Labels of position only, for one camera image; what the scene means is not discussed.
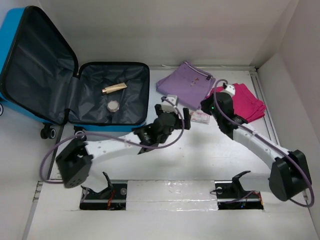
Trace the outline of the round cream jar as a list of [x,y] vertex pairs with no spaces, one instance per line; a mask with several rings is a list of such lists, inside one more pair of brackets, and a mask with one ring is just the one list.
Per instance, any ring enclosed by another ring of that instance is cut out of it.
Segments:
[[107,109],[112,112],[115,113],[120,109],[120,104],[118,101],[116,100],[111,100],[107,103]]

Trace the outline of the pink cloth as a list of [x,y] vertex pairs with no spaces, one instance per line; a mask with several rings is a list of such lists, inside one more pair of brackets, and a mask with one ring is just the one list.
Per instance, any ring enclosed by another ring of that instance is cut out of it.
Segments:
[[243,83],[233,84],[235,96],[232,97],[234,113],[249,123],[265,116],[266,105],[257,99]]

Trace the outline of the gold cosmetic tube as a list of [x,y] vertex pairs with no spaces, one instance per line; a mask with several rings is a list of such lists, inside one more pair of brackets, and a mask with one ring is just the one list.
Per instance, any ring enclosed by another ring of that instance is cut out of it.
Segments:
[[124,90],[126,89],[128,86],[122,82],[122,83],[118,83],[118,84],[114,84],[108,87],[105,87],[102,89],[102,93],[103,94],[110,94],[110,93],[114,93],[120,90]]

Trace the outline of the purple shirt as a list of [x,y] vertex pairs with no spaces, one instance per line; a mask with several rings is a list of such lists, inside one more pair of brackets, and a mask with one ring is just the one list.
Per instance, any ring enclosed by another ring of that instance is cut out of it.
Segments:
[[156,91],[164,96],[175,95],[183,106],[197,110],[201,101],[211,92],[216,79],[188,61],[172,74],[156,83]]

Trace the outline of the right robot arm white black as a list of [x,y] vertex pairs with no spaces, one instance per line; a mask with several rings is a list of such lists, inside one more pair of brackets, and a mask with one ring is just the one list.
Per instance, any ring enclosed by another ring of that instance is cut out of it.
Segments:
[[222,133],[254,153],[270,170],[267,174],[246,170],[235,175],[231,184],[235,196],[243,197],[251,191],[271,192],[285,202],[309,190],[311,199],[315,199],[303,152],[288,150],[257,133],[243,117],[235,114],[233,99],[226,92],[212,94],[200,103],[200,107],[215,118]]

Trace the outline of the blue kids suitcase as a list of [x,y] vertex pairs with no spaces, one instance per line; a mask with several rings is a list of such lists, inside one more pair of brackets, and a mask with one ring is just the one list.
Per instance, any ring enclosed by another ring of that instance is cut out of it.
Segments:
[[[127,88],[103,94],[125,83]],[[77,56],[46,13],[37,6],[10,9],[0,27],[0,98],[43,124],[40,136],[53,139],[53,127],[73,125],[84,132],[129,132],[147,119],[150,69],[141,62],[94,61]],[[107,109],[118,101],[117,112]]]

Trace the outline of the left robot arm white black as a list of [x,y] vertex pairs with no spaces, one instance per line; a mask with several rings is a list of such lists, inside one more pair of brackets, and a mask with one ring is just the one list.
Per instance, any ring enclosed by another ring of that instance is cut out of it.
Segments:
[[56,157],[55,161],[63,185],[67,189],[86,186],[94,190],[100,198],[111,194],[111,185],[105,181],[96,184],[88,180],[91,167],[99,160],[111,160],[122,156],[135,156],[152,150],[164,149],[170,145],[166,140],[174,130],[189,130],[191,116],[188,108],[180,112],[177,107],[164,110],[164,104],[156,104],[157,118],[148,125],[136,127],[127,135],[114,137],[105,135],[105,140],[82,141],[76,136]]

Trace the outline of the clear plastic packet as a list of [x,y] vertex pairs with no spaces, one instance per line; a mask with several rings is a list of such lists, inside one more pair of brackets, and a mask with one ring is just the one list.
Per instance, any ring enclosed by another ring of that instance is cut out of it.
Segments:
[[206,125],[210,123],[210,116],[202,112],[201,110],[197,110],[197,111],[190,110],[189,114],[190,114],[191,122],[206,124]]

